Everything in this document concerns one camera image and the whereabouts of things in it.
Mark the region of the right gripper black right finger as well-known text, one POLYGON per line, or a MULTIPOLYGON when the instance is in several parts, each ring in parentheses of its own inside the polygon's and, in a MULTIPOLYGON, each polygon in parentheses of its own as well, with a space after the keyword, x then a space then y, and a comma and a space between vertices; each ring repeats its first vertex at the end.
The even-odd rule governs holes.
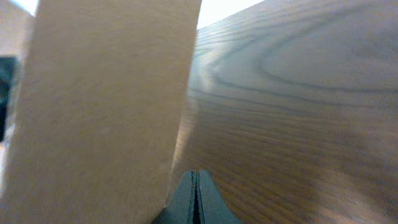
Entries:
POLYGON ((225 204, 216 184, 207 170, 197 174, 197 194, 200 223, 242 224, 225 204))

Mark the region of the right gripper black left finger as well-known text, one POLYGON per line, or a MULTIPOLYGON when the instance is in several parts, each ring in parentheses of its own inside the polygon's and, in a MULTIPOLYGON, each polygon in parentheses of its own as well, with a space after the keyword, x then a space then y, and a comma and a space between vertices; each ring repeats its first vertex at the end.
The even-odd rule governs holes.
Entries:
POLYGON ((152 224, 193 223, 193 172, 182 175, 180 183, 169 203, 152 221, 152 224))

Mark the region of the brown cardboard box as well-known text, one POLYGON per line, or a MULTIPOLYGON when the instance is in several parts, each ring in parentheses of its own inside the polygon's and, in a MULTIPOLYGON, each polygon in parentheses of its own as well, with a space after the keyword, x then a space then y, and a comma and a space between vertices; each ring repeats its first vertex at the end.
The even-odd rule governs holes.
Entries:
POLYGON ((200 1, 41 1, 2 223, 150 223, 163 209, 200 1))

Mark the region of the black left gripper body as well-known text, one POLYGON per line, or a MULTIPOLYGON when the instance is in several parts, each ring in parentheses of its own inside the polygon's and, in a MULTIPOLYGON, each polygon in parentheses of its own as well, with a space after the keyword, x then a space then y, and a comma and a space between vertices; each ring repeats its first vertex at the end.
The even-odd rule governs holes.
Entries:
POLYGON ((6 134, 7 109, 18 62, 15 56, 1 57, 1 142, 3 142, 6 134))

